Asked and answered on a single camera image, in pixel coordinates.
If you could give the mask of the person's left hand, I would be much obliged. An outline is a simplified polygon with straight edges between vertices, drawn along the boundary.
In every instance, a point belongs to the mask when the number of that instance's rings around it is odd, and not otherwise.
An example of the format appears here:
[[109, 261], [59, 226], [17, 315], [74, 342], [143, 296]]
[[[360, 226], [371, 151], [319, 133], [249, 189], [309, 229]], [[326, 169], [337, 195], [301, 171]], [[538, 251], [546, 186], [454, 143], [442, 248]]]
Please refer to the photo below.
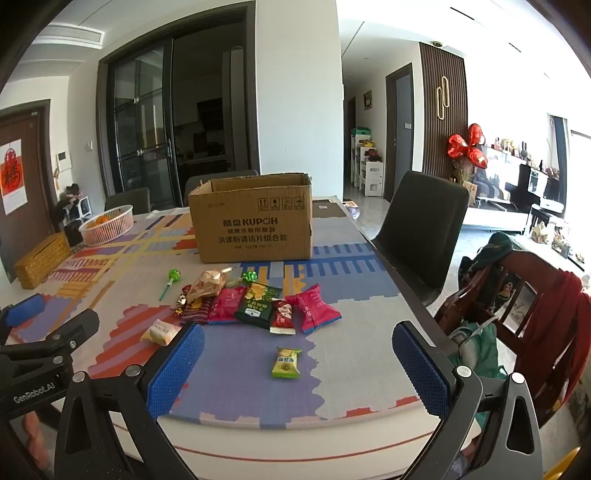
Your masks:
[[53, 445], [47, 443], [37, 414], [35, 412], [25, 414], [22, 426], [26, 436], [25, 447], [35, 465], [42, 471], [52, 472], [54, 464]]

